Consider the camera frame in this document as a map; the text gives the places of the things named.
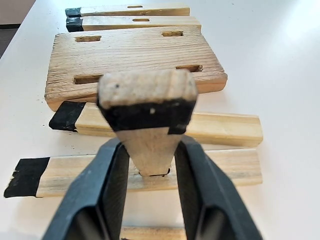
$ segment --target wooden block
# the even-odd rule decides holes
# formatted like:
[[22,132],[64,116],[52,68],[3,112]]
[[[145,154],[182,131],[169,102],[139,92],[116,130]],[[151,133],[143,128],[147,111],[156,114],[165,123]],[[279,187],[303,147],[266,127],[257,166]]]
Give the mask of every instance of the wooden block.
[[227,75],[196,26],[70,32],[55,36],[45,100],[95,102],[104,73],[188,69],[199,93],[222,90]]
[[198,96],[186,69],[107,73],[97,106],[142,176],[168,173]]
[[[83,135],[116,136],[96,104],[91,102],[65,101],[49,126]],[[255,115],[195,112],[185,134],[201,144],[257,147],[263,140],[260,120]]]
[[169,26],[196,26],[201,30],[201,24],[194,16],[84,16],[66,19],[69,32]]
[[[262,183],[258,154],[255,149],[206,150],[236,186]],[[37,198],[64,196],[72,181],[92,161],[94,155],[59,156],[20,159],[5,198],[33,196]],[[128,192],[177,189],[175,161],[165,176],[141,176],[130,160]]]
[[189,16],[190,8],[177,2],[67,8],[68,18],[85,16]]
[[184,228],[122,227],[122,240],[187,240]]

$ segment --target wooden leg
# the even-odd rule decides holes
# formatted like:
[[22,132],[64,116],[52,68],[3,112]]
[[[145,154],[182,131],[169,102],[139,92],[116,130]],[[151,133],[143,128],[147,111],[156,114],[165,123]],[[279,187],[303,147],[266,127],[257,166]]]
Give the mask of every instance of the wooden leg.
[[168,173],[191,119],[197,87],[189,71],[132,71],[99,80],[98,107],[142,176]]

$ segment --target mortise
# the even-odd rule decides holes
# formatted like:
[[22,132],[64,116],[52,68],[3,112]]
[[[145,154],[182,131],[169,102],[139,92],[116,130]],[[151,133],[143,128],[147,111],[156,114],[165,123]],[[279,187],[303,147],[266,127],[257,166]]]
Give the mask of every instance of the mortise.
[[150,175],[149,177],[156,177],[156,176],[161,176],[161,177],[165,177],[166,175],[168,175],[170,173],[170,168],[168,169],[168,172],[166,174],[159,174],[159,175]]
[[132,19],[134,22],[150,22],[149,18],[134,18]]
[[97,42],[100,41],[101,36],[76,36],[75,41],[77,43],[82,43],[82,42]]
[[176,66],[175,69],[187,69],[190,71],[190,73],[195,73],[195,72],[202,72],[203,66],[202,65],[184,65],[184,66]]
[[137,9],[137,8],[142,8],[141,5],[135,5],[135,6],[127,6],[128,9]]
[[93,84],[98,83],[102,74],[98,75],[77,75],[74,76],[74,84]]
[[164,31],[162,36],[164,37],[173,37],[173,36],[183,36],[184,31]]

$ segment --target black paint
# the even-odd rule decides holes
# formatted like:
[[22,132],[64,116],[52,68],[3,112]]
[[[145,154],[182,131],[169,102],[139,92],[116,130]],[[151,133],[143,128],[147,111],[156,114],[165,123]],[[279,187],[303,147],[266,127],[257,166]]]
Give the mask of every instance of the black paint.
[[5,198],[36,196],[40,178],[47,168],[50,157],[22,158],[5,189]]
[[66,15],[68,18],[81,17],[80,10],[81,10],[81,7],[66,8],[66,9],[65,9],[65,15]]
[[196,101],[183,98],[163,103],[139,103],[103,109],[97,105],[113,131],[169,127],[168,134],[184,134]]
[[49,127],[53,130],[76,132],[76,121],[85,105],[85,102],[64,101],[50,120]]
[[71,32],[83,32],[84,28],[82,27],[83,19],[80,17],[68,17],[66,19],[66,29]]

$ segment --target weathered wood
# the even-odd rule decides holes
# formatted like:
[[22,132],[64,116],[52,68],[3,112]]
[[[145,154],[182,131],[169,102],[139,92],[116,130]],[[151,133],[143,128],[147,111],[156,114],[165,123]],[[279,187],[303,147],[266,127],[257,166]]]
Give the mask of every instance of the weathered wood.
[[192,72],[199,93],[220,91],[227,82],[196,26],[62,33],[54,40],[45,100],[54,111],[66,100],[95,102],[104,73],[175,68]]

